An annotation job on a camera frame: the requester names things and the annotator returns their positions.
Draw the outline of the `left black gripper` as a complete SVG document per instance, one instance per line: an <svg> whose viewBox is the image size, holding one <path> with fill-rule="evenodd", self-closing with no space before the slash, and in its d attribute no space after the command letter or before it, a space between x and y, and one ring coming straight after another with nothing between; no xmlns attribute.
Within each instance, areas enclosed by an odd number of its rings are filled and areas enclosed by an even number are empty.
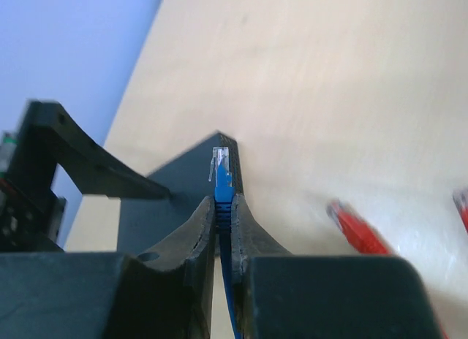
<svg viewBox="0 0 468 339"><path fill-rule="evenodd" d="M6 180L13 154L14 186ZM140 175L93 141L60 103L32 100L26 107L18 141L13 132L4 132L1 137L2 252L63 251L56 241L67 200L53 195L42 213L26 198L44 197L58 166L81 194L130 199L170 197L167 187Z"/></svg>

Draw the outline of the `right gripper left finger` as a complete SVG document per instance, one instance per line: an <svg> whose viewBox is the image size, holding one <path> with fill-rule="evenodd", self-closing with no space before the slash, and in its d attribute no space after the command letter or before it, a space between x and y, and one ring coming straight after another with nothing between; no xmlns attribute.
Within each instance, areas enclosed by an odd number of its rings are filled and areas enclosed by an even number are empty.
<svg viewBox="0 0 468 339"><path fill-rule="evenodd" d="M209 338L215 204L205 197L188 220L141 255L122 257L104 338Z"/></svg>

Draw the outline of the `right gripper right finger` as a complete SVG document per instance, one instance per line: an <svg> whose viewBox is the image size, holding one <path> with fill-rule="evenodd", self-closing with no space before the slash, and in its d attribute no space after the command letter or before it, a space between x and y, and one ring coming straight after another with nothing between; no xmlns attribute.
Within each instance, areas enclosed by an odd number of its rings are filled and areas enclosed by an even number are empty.
<svg viewBox="0 0 468 339"><path fill-rule="evenodd" d="M231 290L235 331L244 336L244 275L251 258L256 256L290 256L292 253L275 240L255 220L246 198L236 194L231 206Z"/></svg>

